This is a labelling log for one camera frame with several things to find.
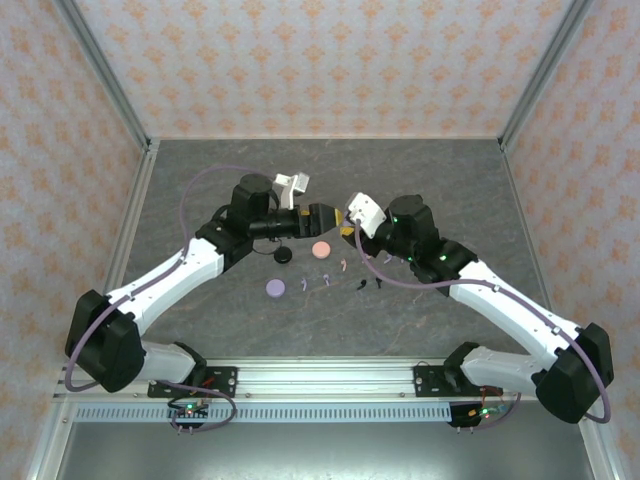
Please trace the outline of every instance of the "orange floral pattern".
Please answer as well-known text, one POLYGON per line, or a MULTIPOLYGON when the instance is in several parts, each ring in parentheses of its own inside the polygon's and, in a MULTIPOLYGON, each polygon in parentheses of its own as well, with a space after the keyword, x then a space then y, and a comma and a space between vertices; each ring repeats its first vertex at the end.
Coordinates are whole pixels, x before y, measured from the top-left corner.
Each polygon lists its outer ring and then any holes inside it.
POLYGON ((206 138, 495 137, 570 3, 79 1, 147 133, 206 138))
POLYGON ((54 2, 3 2, 0 29, 0 478, 22 479, 75 301, 104 281, 139 148, 54 2))
POLYGON ((594 2, 509 155, 556 308, 611 337, 630 472, 640 472, 638 25, 635 2, 594 2))

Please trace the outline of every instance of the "patterned wallpaper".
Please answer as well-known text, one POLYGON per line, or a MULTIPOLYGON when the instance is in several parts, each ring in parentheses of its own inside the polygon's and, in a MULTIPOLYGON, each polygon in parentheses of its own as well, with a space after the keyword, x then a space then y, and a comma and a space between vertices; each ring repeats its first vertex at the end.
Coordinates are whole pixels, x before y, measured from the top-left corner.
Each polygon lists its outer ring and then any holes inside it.
POLYGON ((570 0, 80 0, 147 133, 497 136, 570 0))
POLYGON ((23 479, 139 149, 51 0, 0 4, 0 478, 23 479))
POLYGON ((640 9, 596 0, 510 154, 561 313, 606 327, 620 449, 640 472, 640 9))

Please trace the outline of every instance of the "white vent strip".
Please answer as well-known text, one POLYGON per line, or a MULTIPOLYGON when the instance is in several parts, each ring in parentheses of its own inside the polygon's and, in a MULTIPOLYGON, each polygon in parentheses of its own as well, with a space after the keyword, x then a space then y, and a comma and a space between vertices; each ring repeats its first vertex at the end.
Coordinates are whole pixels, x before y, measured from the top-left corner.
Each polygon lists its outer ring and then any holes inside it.
MULTIPOLYGON (((209 406, 208 418, 193 422, 220 421, 229 413, 225 404, 209 406)), ((91 403, 78 406, 79 423, 158 423, 166 422, 172 411, 166 405, 91 403)), ((371 423, 371 422, 443 422, 451 420, 447 402, 349 404, 272 404, 238 405, 236 423, 371 423)))

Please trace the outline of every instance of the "metal bracket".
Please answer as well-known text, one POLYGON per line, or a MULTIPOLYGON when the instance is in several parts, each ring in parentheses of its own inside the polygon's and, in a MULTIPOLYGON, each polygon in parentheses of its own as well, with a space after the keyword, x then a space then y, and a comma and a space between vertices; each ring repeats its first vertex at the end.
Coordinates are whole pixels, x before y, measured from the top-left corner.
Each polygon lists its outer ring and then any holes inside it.
MULTIPOLYGON (((472 384, 466 378, 454 376, 442 365, 416 365, 413 367, 413 386, 416 397, 479 397, 482 388, 472 384)), ((501 388, 495 387, 502 395, 501 388)), ((497 392, 486 390, 485 396, 497 397, 497 392)))
MULTIPOLYGON (((205 371, 205 382, 212 379, 206 388, 234 398, 236 396, 236 386, 238 385, 237 367, 207 367, 205 371)), ((187 390, 170 388, 161 383, 149 383, 147 396, 149 398, 204 398, 208 394, 202 392, 189 393, 187 390)))

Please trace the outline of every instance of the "pink disc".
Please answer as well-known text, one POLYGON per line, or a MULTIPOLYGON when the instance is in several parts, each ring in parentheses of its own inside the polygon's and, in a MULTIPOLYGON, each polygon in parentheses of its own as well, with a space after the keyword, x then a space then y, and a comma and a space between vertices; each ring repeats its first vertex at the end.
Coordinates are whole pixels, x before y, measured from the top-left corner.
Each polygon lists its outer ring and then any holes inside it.
POLYGON ((313 245, 311 253, 313 253, 314 257, 322 260, 329 256, 329 254, 331 253, 331 247, 327 242, 317 242, 313 245))

